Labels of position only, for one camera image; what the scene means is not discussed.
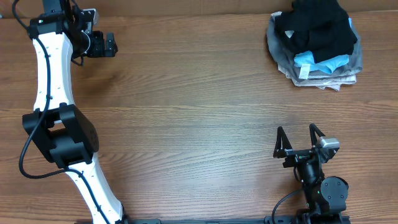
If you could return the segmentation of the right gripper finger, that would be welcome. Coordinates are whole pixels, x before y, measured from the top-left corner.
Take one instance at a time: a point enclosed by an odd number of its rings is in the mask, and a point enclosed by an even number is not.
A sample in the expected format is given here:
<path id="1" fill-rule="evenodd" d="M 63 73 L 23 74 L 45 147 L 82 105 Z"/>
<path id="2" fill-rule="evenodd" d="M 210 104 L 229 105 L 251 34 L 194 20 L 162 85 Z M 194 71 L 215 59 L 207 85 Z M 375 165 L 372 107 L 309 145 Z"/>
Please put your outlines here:
<path id="1" fill-rule="evenodd" d="M 325 134 L 314 123 L 309 125 L 309 130 L 312 146 L 316 146 L 318 137 L 324 137 Z"/>
<path id="2" fill-rule="evenodd" d="M 282 126 L 277 128 L 277 140 L 275 143 L 274 158 L 284 158 L 289 156 L 289 153 L 293 151 L 290 141 Z"/>

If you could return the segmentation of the black t-shirt with logo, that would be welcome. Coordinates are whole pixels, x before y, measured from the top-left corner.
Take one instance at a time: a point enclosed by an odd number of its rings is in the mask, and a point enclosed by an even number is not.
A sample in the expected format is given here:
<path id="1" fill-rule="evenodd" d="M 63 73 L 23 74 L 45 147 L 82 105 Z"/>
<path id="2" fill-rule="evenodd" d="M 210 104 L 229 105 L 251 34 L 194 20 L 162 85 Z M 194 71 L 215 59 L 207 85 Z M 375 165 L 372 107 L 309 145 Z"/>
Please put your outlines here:
<path id="1" fill-rule="evenodd" d="M 274 30 L 292 53 L 310 51 L 316 63 L 351 55 L 358 41 L 337 0 L 293 1 L 290 12 L 275 17 Z"/>

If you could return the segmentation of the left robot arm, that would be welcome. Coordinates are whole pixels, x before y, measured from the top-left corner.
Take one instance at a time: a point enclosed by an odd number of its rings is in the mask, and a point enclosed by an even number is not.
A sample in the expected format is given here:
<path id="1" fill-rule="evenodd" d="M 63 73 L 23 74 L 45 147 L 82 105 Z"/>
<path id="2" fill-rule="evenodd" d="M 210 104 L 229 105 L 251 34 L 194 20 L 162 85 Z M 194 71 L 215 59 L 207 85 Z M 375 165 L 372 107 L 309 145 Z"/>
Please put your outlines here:
<path id="1" fill-rule="evenodd" d="M 65 173 L 75 183 L 92 216 L 92 223 L 128 223 L 122 203 L 107 183 L 98 159 L 94 125 L 73 99 L 71 64 L 77 58 L 114 57 L 113 33 L 95 30 L 96 9 L 81 9 L 75 1 L 44 1 L 44 13 L 24 25 L 37 56 L 37 96 L 33 112 L 22 117 L 29 135 L 19 158 L 19 170 L 29 179 Z M 41 175 L 24 170 L 24 157 L 34 143 L 58 169 Z"/>

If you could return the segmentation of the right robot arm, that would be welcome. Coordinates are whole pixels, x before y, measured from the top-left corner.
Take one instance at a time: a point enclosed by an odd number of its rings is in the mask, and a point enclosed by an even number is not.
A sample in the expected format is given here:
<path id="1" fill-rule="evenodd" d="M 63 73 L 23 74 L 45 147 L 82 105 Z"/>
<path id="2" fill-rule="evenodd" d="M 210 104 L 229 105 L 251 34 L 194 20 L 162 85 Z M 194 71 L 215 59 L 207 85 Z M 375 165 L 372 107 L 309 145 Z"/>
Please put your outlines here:
<path id="1" fill-rule="evenodd" d="M 271 222 L 279 223 L 349 223 L 349 217 L 341 213 L 346 210 L 349 185 L 341 177 L 326 177 L 322 164 L 331 160 L 340 149 L 337 138 L 329 138 L 315 124 L 309 125 L 312 147 L 295 151 L 283 129 L 277 128 L 277 137 L 273 157 L 285 161 L 285 168 L 293 168 L 296 181 L 301 188 L 280 199 L 271 213 Z M 297 210 L 294 216 L 277 216 L 276 210 L 288 198 L 303 193 L 307 208 Z"/>

